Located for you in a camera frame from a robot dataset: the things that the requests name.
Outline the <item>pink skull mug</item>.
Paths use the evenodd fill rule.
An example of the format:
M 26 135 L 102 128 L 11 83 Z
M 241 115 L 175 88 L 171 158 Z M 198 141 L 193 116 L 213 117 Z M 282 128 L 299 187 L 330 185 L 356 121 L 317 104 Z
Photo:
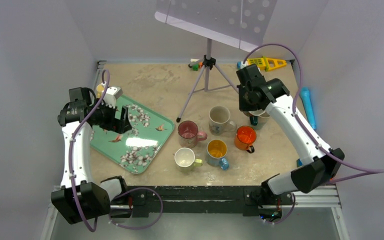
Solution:
M 179 144 L 183 148 L 194 148 L 198 142 L 208 138 L 208 134 L 200 131 L 198 125 L 191 120 L 181 122 L 177 128 L 177 133 L 180 137 Z

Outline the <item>cream coral shell mug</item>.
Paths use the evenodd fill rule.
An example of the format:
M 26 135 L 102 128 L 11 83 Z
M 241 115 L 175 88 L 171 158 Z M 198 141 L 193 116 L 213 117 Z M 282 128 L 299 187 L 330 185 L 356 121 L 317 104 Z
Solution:
M 244 111 L 244 115 L 246 115 L 249 119 L 249 116 L 254 115 L 254 116 L 259 116 L 258 118 L 258 125 L 257 126 L 252 126 L 250 124 L 250 119 L 249 119 L 249 126 L 253 128 L 254 130 L 260 130 L 263 128 L 263 126 L 268 122 L 270 119 L 270 115 L 266 113 L 265 110 L 254 110 L 254 111 Z

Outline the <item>lime green mug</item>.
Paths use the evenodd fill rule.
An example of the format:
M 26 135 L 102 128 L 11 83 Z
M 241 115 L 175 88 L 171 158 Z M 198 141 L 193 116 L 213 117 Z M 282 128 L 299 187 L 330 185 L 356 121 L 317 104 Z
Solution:
M 196 157 L 191 148 L 182 147 L 174 154 L 174 161 L 177 168 L 182 172 L 190 172 L 193 168 L 201 167 L 204 163 L 202 159 Z

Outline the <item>cream dragon mug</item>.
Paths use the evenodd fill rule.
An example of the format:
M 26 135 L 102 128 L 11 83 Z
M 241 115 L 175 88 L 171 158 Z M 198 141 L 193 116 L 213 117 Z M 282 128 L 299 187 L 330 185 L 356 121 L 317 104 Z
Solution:
M 214 106 L 209 111 L 209 130 L 213 135 L 237 130 L 237 124 L 231 120 L 231 112 L 225 106 Z

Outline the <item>yellow mug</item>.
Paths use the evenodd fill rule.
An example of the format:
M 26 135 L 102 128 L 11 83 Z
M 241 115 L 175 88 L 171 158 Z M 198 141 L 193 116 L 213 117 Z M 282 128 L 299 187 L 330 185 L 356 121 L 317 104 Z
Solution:
M 104 90 L 105 90 L 105 85 L 104 84 L 99 84 L 99 85 L 96 86 L 95 92 L 96 92 L 96 97 L 98 99 L 101 98 Z

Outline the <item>dark green mug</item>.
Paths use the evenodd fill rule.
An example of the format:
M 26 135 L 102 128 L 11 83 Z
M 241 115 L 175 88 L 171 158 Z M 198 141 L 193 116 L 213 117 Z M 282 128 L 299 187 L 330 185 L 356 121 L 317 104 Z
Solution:
M 257 126 L 259 124 L 259 116 L 257 115 L 250 115 L 249 121 L 252 126 Z

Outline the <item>blue butterfly mug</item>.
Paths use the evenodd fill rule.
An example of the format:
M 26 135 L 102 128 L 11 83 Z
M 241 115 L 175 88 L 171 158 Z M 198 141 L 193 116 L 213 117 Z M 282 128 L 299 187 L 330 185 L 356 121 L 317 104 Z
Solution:
M 206 162 L 213 167 L 219 167 L 227 171 L 230 164 L 227 160 L 228 147 L 226 143 L 219 139 L 211 140 L 206 147 Z

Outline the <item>orange mug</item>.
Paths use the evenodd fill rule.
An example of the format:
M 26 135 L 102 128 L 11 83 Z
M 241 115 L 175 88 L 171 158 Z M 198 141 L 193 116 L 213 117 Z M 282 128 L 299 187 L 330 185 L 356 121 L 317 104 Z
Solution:
M 255 152 L 253 146 L 257 139 L 256 131 L 250 126 L 240 126 L 235 135 L 234 145 L 237 149 L 247 151 L 250 154 Z

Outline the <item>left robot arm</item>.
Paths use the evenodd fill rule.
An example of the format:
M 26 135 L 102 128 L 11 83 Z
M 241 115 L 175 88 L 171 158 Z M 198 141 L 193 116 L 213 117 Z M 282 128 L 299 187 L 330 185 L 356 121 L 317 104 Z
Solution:
M 64 139 L 64 172 L 60 188 L 51 193 L 51 203 L 71 225 L 107 215 L 111 201 L 122 205 L 129 199 L 122 176 L 97 184 L 90 165 L 94 126 L 117 134 L 132 129 L 128 107 L 116 106 L 122 94 L 116 86 L 109 87 L 101 98 L 90 88 L 72 88 L 70 101 L 57 117 Z

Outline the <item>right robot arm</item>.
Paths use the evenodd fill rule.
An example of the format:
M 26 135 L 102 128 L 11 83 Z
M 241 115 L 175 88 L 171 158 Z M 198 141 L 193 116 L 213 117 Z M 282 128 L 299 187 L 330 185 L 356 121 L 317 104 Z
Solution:
M 344 152 L 340 148 L 332 149 L 308 122 L 299 124 L 296 118 L 302 114 L 293 107 L 293 97 L 284 83 L 278 78 L 265 80 L 255 64 L 242 65 L 236 75 L 240 82 L 237 86 L 240 111 L 265 111 L 280 126 L 302 162 L 302 166 L 291 172 L 264 181 L 260 191 L 262 200 L 272 204 L 283 193 L 309 193 L 333 178 L 341 165 L 334 157 L 344 160 Z

